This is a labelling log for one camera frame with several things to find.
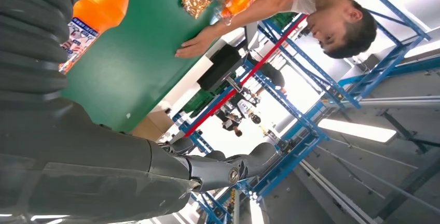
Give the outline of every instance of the man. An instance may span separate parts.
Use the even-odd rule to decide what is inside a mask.
[[[254,66],[258,64],[258,61],[253,59],[252,56],[250,54],[247,55],[247,60],[252,63]],[[272,66],[272,64],[266,62],[264,63],[259,71],[266,76],[271,82],[272,84],[275,85],[276,89],[279,89],[283,94],[286,94],[287,91],[284,88],[285,86],[285,81],[284,81],[284,76],[283,74],[276,68],[274,68]],[[260,94],[264,91],[264,88],[261,87],[258,91],[257,91],[257,96],[260,96]]]
[[[222,35],[285,11],[309,14],[307,28],[332,58],[358,55],[366,51],[376,38],[374,18],[354,0],[256,0],[248,9],[236,15],[230,25],[220,20],[206,27],[194,39],[183,43],[176,57],[202,55]]]
[[[241,137],[243,135],[243,132],[238,128],[240,122],[234,121],[231,118],[229,118],[223,110],[219,110],[215,115],[221,121],[223,121],[222,123],[223,129],[229,132],[234,131],[237,137]]]
[[[249,89],[243,88],[244,93],[252,95]],[[242,118],[250,118],[255,124],[261,123],[261,118],[256,114],[256,103],[252,104],[241,93],[237,93],[229,100],[230,104],[237,108]]]

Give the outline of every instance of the ceiling light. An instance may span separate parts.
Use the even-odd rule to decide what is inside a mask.
[[[333,119],[323,119],[321,122],[319,122],[318,126],[327,130],[362,137],[381,143],[386,143],[397,133],[395,130]]]

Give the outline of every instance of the metal rack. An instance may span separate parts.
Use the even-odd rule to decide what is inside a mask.
[[[378,28],[381,30],[388,38],[390,38],[396,45],[396,47],[382,60],[380,61],[368,74],[362,76],[357,76],[353,78],[348,78],[337,83],[331,76],[329,76],[323,69],[321,69],[316,62],[310,58],[305,52],[303,52],[289,36],[292,32],[293,26],[298,26],[299,22],[306,18],[305,15],[298,15],[292,22],[291,26],[287,27],[286,30],[280,30],[276,25],[274,25],[270,20],[263,21],[263,25],[259,26],[259,31],[262,32],[267,38],[272,41],[276,46],[273,48],[269,55],[265,56],[262,62],[265,62],[275,50],[279,49],[285,57],[287,57],[287,62],[295,64],[299,67],[316,85],[318,85],[322,91],[326,92],[326,95],[333,101],[336,106],[344,108],[344,103],[349,102],[354,107],[360,108],[359,103],[364,97],[368,96],[371,91],[381,83],[388,76],[395,76],[404,73],[410,73],[414,71],[420,71],[422,69],[440,67],[440,60],[438,58],[429,61],[423,61],[417,65],[407,65],[399,66],[396,70],[395,67],[403,60],[405,54],[415,46],[417,46],[423,39],[429,40],[430,37],[427,35],[419,26],[413,23],[407,16],[405,16],[400,10],[393,6],[388,0],[380,0],[385,6],[387,6],[396,16],[400,18],[395,19],[383,15],[379,12],[370,11],[372,14],[385,18],[387,20],[399,23],[408,28],[411,28],[416,34],[414,37],[401,41],[398,40],[392,33],[386,30],[383,25],[378,23]],[[291,54],[285,49],[281,44],[286,41],[295,51],[295,54]],[[305,68],[303,64],[295,59],[296,55],[303,57],[314,69],[316,69],[320,75],[314,74]],[[280,91],[276,90],[274,85],[268,81],[265,76],[263,76],[259,71],[256,71],[250,62],[246,62],[243,65],[245,73],[237,78],[237,83],[243,84],[243,77],[247,75],[245,81],[252,76],[255,78],[265,90],[272,95],[290,114],[292,114],[296,119],[295,123],[289,131],[287,131],[283,136],[282,140],[289,141],[293,138],[299,140],[293,149],[283,155],[283,158],[278,161],[276,165],[272,167],[271,170],[267,171],[264,175],[257,179],[257,182],[252,183],[243,181],[239,182],[236,187],[240,188],[242,192],[252,198],[253,194],[257,194],[257,200],[261,200],[267,194],[271,192],[291,171],[292,169],[299,165],[303,158],[305,158],[316,145],[328,137],[324,132],[318,128],[314,123],[320,116],[323,115],[327,108],[322,102],[317,102],[310,110],[306,113],[299,111]],[[349,91],[346,91],[343,87],[347,85],[352,85]],[[210,114],[213,107],[222,103],[222,98],[231,95],[232,88],[228,88],[222,93],[217,99],[215,99],[207,109],[201,114],[201,116],[196,119],[195,123],[203,119],[204,115]],[[183,121],[180,125],[181,130],[187,132],[190,127],[194,127],[194,124]],[[196,145],[203,150],[205,153],[212,151],[212,147],[201,137],[200,134],[194,132],[190,135],[191,139],[196,143]],[[201,207],[208,213],[209,222],[207,223],[225,223],[226,219],[229,217],[228,213],[223,207],[223,203],[227,201],[229,197],[228,192],[224,196],[219,198],[219,201],[215,201],[213,198],[209,198],[212,201],[212,207],[208,208],[210,205],[207,201],[200,201]],[[221,217],[225,219],[220,219],[215,214],[215,211],[223,211]]]

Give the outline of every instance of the blue metal frame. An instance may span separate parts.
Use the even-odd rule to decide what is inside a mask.
[[[245,68],[245,71],[244,71],[244,73],[241,75],[241,76],[239,76],[238,78],[236,78],[235,79],[235,81],[236,81],[236,83],[239,83],[248,73],[250,72],[250,70],[249,69],[246,69]],[[199,122],[202,118],[203,118],[203,116],[205,116],[206,114],[208,114],[210,111],[211,111],[211,109],[214,107],[214,106],[216,106],[222,99],[224,99],[228,94],[229,94],[229,92],[232,90],[233,88],[232,88],[232,86],[228,86],[217,98],[215,98],[206,108],[205,108],[205,110],[202,112],[202,113],[200,113],[199,114],[199,116],[194,120],[194,122],[193,123],[197,123],[197,122]],[[193,124],[190,124],[190,126],[189,126],[189,128],[187,129],[187,130],[189,130],[189,129],[191,129],[193,127]]]
[[[340,83],[336,83],[295,43],[293,43],[292,40],[288,39],[286,40],[286,42],[296,50],[297,52],[296,54],[300,54],[306,61],[308,61],[323,76],[323,78],[307,70],[301,63],[299,63],[294,58],[296,54],[294,55],[290,54],[282,46],[280,47],[280,50],[287,56],[288,62],[295,64],[301,70],[303,70],[305,74],[309,76],[323,91],[327,92],[327,94],[332,98],[332,100],[334,100],[334,102],[340,102],[341,100],[338,99],[336,95],[333,95],[327,90],[326,87],[329,85],[332,86],[333,89],[335,89],[339,94],[343,95],[346,100],[348,100],[356,107],[360,107],[358,102],[359,100],[370,94],[371,91],[382,80],[384,80],[388,76],[395,76],[395,75],[406,74],[420,70],[426,70],[428,68],[440,67],[440,57],[437,57],[434,59],[430,59],[414,64],[402,65],[395,69],[395,67],[400,63],[400,61],[404,58],[404,55],[410,49],[418,45],[423,39],[429,40],[430,36],[428,36],[418,25],[413,23],[407,16],[405,16],[401,11],[399,11],[395,6],[393,6],[388,0],[381,0],[381,1],[394,14],[396,14],[396,16],[398,16],[402,20],[391,18],[383,14],[380,14],[378,12],[370,11],[372,14],[402,24],[404,26],[407,26],[413,29],[417,35],[407,40],[400,41],[392,33],[386,30],[381,24],[378,24],[378,28],[381,31],[383,31],[385,35],[389,37],[396,44],[396,47],[388,54],[387,57],[385,57],[381,62],[379,62],[377,66],[374,69],[372,69],[372,71],[367,75],[349,78],[346,80],[342,80]],[[277,35],[275,33],[279,35],[283,35],[283,31],[280,30],[271,21],[265,20],[263,22],[263,25],[266,29],[263,28],[262,26],[259,26],[258,27],[259,30],[262,33],[264,33],[267,36],[267,38],[269,38],[272,42],[276,43],[278,41]],[[246,62],[243,65],[243,67],[246,70],[246,72],[243,74],[244,76],[250,71],[253,65],[250,62]],[[246,196],[251,197],[250,192],[256,192],[258,195],[258,200],[261,200],[268,193],[270,193],[271,190],[275,188],[292,171],[292,169],[296,165],[298,165],[298,163],[315,148],[315,146],[320,141],[327,139],[327,136],[313,122],[314,119],[317,116],[319,116],[326,108],[321,102],[317,102],[309,111],[303,114],[291,102],[289,102],[289,100],[287,100],[287,98],[280,91],[276,90],[274,85],[260,72],[257,72],[254,75],[254,78],[266,89],[267,92],[269,92],[269,94],[271,94],[284,108],[287,109],[289,113],[295,116],[298,120],[298,122],[295,125],[293,125],[293,127],[283,135],[282,137],[283,140],[287,141],[289,139],[294,138],[295,136],[298,137],[298,135],[302,133],[302,130],[308,131],[307,136],[303,138],[292,149],[291,152],[284,154],[284,157],[269,172],[263,175],[262,178],[258,181],[258,183],[254,187],[251,187],[247,181],[241,181],[236,185],[236,188],[241,189],[246,194]],[[343,89],[343,86],[353,83],[355,83],[356,85],[353,87],[353,89],[350,92],[346,92]],[[207,107],[207,109],[201,114],[201,116],[203,116],[203,114],[206,114],[210,109],[212,109],[212,106],[218,103],[230,90],[231,88],[225,90],[224,93],[222,93],[216,100],[214,100],[210,104],[210,106]],[[175,118],[173,119],[176,119],[175,121],[177,121],[179,118],[180,116],[176,115]],[[190,124],[187,123],[186,121],[183,121],[183,123],[180,125],[180,128],[183,131],[188,130],[189,127]],[[196,145],[201,147],[201,149],[205,153],[210,152],[212,150],[212,147],[210,147],[209,144],[197,132],[191,136],[191,139],[196,143]],[[214,209],[215,208],[221,209],[223,212],[225,212],[225,220],[228,219],[230,215],[226,213],[227,211],[223,207],[223,204],[230,197],[228,192],[225,193],[225,195],[219,199],[219,202],[216,202],[212,196],[211,197],[207,196],[207,197],[213,201]],[[202,202],[199,201],[198,199],[196,200],[200,203],[200,206],[208,213],[210,218],[209,223],[222,223],[222,221],[215,216],[214,210],[211,209],[211,207],[209,206],[209,204],[206,202],[205,199]]]
[[[276,33],[279,35],[283,35],[283,31],[278,28],[272,21],[270,20],[264,20]],[[343,95],[351,104],[353,104],[356,108],[361,108],[361,105],[358,101],[356,101],[353,97],[351,97],[348,92],[345,91],[344,88],[342,88],[330,75],[328,75],[319,65],[316,64],[316,62],[309,57],[296,43],[294,43],[292,40],[287,39],[286,42],[297,52],[295,55],[299,54],[301,57],[303,57],[307,62],[312,65],[314,69],[316,69],[324,78],[321,78],[321,82],[324,82],[324,84],[332,86],[338,93]],[[288,53],[287,55],[292,62],[294,62],[296,65],[300,65],[302,67],[302,70],[305,70],[306,74],[308,76],[314,77],[314,78],[320,78],[318,75],[315,75],[311,71],[308,71],[305,69],[304,66],[302,66],[296,59],[294,59],[294,56],[290,55]]]
[[[387,75],[387,78],[418,72],[426,72],[437,68],[440,68],[440,56],[396,66],[394,70]],[[350,78],[342,79],[338,83],[341,86],[357,83],[361,81],[365,76],[366,75],[353,76]]]

